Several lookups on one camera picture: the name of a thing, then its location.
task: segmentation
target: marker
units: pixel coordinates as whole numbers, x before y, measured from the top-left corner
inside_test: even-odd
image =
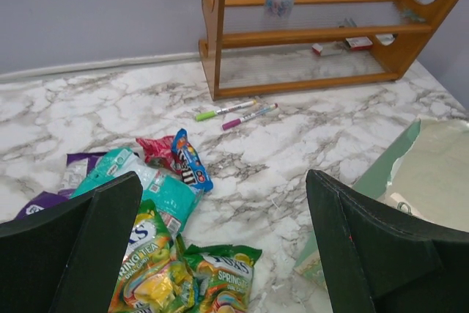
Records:
[[[264,114],[268,113],[269,111],[277,109],[277,107],[278,107],[277,103],[271,104],[269,106],[266,106],[265,108],[262,108],[258,111],[255,111],[252,114],[248,114],[248,115],[245,115],[244,117],[241,117],[239,119],[227,122],[226,124],[223,124],[221,126],[221,128],[223,128],[223,130],[228,130],[229,128],[233,128],[234,126],[238,126],[241,122],[246,122],[246,121],[252,120],[254,117],[260,117],[261,115],[264,115]]]
[[[208,111],[207,113],[201,113],[196,116],[196,121],[206,120],[211,117],[216,117],[217,115],[228,114],[228,113],[231,113],[232,111],[236,111],[242,108],[248,108],[250,106],[253,106],[256,103],[257,102],[255,100],[251,100],[250,102],[237,104],[236,106],[230,106],[229,108],[223,108],[220,110]]]

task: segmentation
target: green cardboard piece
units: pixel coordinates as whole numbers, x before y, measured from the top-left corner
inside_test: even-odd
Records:
[[[394,162],[412,147],[420,133],[420,128],[421,120],[413,122],[357,180],[352,188],[370,198],[380,198],[386,191]],[[311,231],[308,242],[298,257],[294,269],[301,276],[327,289],[314,230]]]

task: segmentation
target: purple marker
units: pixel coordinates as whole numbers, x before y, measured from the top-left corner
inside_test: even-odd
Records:
[[[269,106],[266,106],[265,108],[262,108],[258,111],[255,111],[252,114],[245,115],[244,117],[240,117],[239,119],[232,120],[230,122],[227,122],[226,124],[223,124],[221,127],[223,130],[228,130],[229,128],[233,128],[234,126],[238,126],[241,122],[246,122],[249,120],[252,120],[254,117],[260,117],[261,115],[264,115],[268,113],[269,111],[272,111],[274,109],[277,109],[278,104],[270,104]]]

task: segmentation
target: red candy wrapper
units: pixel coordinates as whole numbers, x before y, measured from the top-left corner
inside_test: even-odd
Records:
[[[174,136],[164,136],[161,139],[136,139],[144,149],[145,163],[155,166],[162,166],[181,175],[181,165],[174,159],[171,146]]]

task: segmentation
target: light green paper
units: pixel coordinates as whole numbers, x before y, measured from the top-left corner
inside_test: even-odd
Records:
[[[469,232],[469,123],[424,120],[386,195],[398,193],[425,219]]]
[[[420,133],[420,128],[421,121],[416,120],[373,163],[352,188],[370,198],[380,198],[386,191],[394,161],[402,157],[412,147]],[[294,269],[301,276],[327,289],[314,230],[298,257]]]

